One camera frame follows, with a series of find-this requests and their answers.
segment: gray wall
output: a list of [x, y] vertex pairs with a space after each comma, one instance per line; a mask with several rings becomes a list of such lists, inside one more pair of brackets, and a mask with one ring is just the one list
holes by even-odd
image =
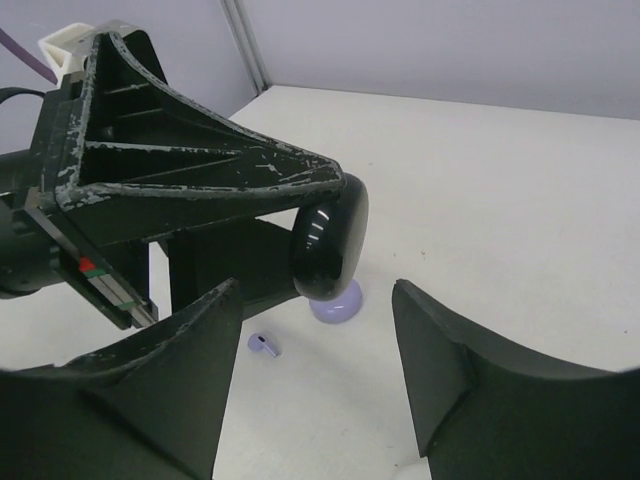
[[[42, 58], [37, 40], [73, 22], [120, 19], [151, 36], [169, 84], [225, 116], [255, 96], [218, 0], [0, 0], [0, 26]], [[54, 88], [0, 47], [0, 86]], [[0, 107], [0, 153], [27, 148], [40, 107], [19, 97]]]
[[638, 0], [240, 0], [271, 80], [640, 119]]

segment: black oval object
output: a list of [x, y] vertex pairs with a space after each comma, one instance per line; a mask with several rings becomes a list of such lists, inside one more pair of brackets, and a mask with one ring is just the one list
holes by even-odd
[[369, 217], [364, 183], [346, 174], [347, 185], [331, 202], [300, 208], [291, 235], [291, 271], [296, 289], [327, 301], [349, 285], [358, 266]]

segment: tabletop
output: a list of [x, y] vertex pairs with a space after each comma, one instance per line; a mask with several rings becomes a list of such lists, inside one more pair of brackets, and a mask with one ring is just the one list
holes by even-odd
[[[339, 161], [366, 183], [370, 218], [356, 317], [326, 325], [297, 299], [244, 323], [217, 480], [387, 480], [418, 460], [391, 312], [399, 278], [546, 354], [640, 364], [639, 121], [291, 87], [233, 120]], [[157, 248], [151, 263], [166, 314]], [[3, 368], [131, 333], [65, 285], [4, 301], [0, 316]], [[246, 348], [258, 331], [280, 357]]]

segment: small purple object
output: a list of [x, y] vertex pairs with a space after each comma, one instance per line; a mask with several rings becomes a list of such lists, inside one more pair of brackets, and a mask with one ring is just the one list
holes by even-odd
[[247, 342], [247, 346], [249, 350], [252, 352], [261, 352], [265, 350], [272, 357], [277, 357], [280, 355], [280, 350], [278, 347], [269, 340], [263, 333], [254, 333], [249, 337], [249, 341]]
[[309, 300], [309, 305], [315, 317], [321, 322], [331, 324], [346, 322], [362, 307], [362, 289], [358, 282], [351, 280], [347, 289], [338, 298], [328, 302]]

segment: white table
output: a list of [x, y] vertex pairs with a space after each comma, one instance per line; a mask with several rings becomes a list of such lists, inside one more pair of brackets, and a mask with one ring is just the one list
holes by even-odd
[[[234, 120], [338, 160], [367, 184], [371, 212], [356, 318], [324, 325], [298, 299], [245, 322], [217, 480], [387, 480], [417, 460], [397, 278], [547, 354], [640, 364], [640, 122], [286, 87]], [[166, 291], [165, 275], [154, 282]], [[0, 308], [4, 367], [127, 334], [66, 286]], [[250, 352], [256, 331], [283, 355]]]

